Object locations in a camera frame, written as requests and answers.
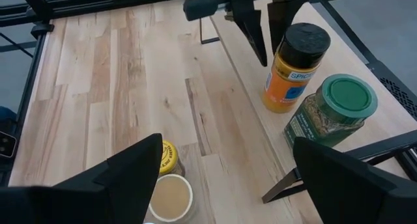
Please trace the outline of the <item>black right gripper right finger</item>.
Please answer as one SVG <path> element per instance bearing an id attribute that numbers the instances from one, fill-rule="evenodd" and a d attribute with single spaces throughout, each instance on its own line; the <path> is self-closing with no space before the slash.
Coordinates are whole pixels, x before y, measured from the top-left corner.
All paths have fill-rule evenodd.
<path id="1" fill-rule="evenodd" d="M 293 156 L 324 224 L 417 224 L 417 182 L 303 137 Z"/>

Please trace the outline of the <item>green-lid oregano glass jar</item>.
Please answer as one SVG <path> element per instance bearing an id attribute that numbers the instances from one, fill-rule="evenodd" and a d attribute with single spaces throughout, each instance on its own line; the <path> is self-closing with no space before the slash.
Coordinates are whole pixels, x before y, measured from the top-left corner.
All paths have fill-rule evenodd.
<path id="1" fill-rule="evenodd" d="M 365 81 L 334 74 L 303 99 L 283 135 L 291 148 L 296 137 L 334 147 L 363 127 L 377 107 L 377 95 Z"/>

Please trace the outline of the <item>orange turmeric bottle black lid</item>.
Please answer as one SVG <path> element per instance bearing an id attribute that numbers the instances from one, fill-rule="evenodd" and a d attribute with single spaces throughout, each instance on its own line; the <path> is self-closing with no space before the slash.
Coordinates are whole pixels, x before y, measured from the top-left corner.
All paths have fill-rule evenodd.
<path id="1" fill-rule="evenodd" d="M 318 25 L 288 27 L 274 56 L 262 95 L 264 106 L 285 113 L 295 106 L 330 47 L 330 35 Z"/>

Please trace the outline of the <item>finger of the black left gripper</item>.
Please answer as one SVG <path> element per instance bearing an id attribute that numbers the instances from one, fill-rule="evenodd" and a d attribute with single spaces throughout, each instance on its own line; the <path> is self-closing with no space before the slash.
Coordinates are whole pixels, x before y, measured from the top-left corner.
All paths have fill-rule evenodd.
<path id="1" fill-rule="evenodd" d="M 261 11 L 253 0 L 233 0 L 233 21 L 247 38 L 262 66 L 267 66 L 267 55 L 261 28 Z"/>
<path id="2" fill-rule="evenodd" d="M 296 13 L 309 0 L 273 0 L 268 4 L 268 23 L 272 52 L 280 45 L 287 28 L 292 24 Z"/>

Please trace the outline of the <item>wooden shelf riser black legs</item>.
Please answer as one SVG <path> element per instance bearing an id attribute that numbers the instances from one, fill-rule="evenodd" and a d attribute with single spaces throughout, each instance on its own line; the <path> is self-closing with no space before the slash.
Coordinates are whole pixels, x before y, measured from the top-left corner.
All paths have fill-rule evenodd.
<path id="1" fill-rule="evenodd" d="M 279 169 L 275 179 L 279 182 L 295 168 L 291 150 L 283 136 L 283 129 L 292 113 L 273 113 L 263 105 L 261 90 L 265 85 L 269 68 L 260 64 L 242 31 L 224 16 L 225 12 L 220 10 L 210 19 L 248 99 L 246 106 L 257 117 L 257 124 L 263 131 L 268 152 L 273 156 Z M 357 76 L 370 84 L 379 99 L 377 112 L 366 120 L 365 126 L 342 141 L 336 148 L 341 151 L 352 150 L 364 153 L 370 146 L 376 151 L 380 151 L 384 146 L 417 147 L 417 121 L 388 92 L 326 20 L 309 3 L 306 3 L 296 14 L 295 21 L 314 23 L 322 27 L 332 40 L 322 65 L 307 86 L 306 94 L 313 92 L 327 76 L 345 73 Z"/>

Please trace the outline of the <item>tan-lid furikake seasoning jar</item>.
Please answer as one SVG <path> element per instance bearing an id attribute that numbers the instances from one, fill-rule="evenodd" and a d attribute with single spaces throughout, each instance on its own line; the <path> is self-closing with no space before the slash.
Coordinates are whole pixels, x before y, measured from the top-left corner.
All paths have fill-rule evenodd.
<path id="1" fill-rule="evenodd" d="M 162 223 L 185 224 L 194 208 L 194 191 L 181 175 L 168 174 L 157 181 L 149 203 L 149 211 Z"/>

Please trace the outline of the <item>yellow-lid crunchy onion can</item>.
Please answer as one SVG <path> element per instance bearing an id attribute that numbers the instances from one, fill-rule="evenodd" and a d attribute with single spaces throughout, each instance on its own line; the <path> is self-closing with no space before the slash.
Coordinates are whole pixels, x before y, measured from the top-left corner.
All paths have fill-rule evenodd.
<path id="1" fill-rule="evenodd" d="M 159 176 L 167 174 L 185 175 L 184 166 L 179 158 L 177 148 L 169 141 L 163 140 L 162 159 Z"/>

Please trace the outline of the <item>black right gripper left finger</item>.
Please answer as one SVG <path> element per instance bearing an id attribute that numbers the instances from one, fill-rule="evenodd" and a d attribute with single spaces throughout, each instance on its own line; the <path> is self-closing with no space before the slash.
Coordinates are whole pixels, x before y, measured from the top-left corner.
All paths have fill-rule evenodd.
<path id="1" fill-rule="evenodd" d="M 154 133 L 54 186 L 0 188 L 0 224 L 142 224 L 162 151 Z"/>

